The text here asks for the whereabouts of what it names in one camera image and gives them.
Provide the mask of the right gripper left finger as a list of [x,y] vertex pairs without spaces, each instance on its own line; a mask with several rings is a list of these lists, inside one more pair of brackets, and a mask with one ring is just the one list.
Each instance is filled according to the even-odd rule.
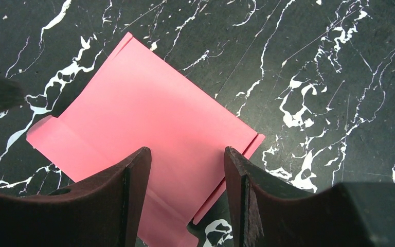
[[0,193],[0,246],[134,246],[151,159],[142,147],[48,195]]

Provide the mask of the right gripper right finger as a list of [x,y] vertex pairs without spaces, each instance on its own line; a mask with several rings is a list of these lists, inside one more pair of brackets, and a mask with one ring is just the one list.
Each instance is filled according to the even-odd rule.
[[395,246],[395,183],[342,182],[310,193],[224,152],[235,246]]

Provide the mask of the pink paper box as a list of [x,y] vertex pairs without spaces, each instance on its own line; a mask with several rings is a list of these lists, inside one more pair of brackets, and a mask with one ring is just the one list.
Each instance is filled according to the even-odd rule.
[[127,33],[70,106],[26,139],[74,182],[150,148],[137,235],[149,246],[197,246],[187,225],[226,189],[225,148],[251,157],[264,135]]

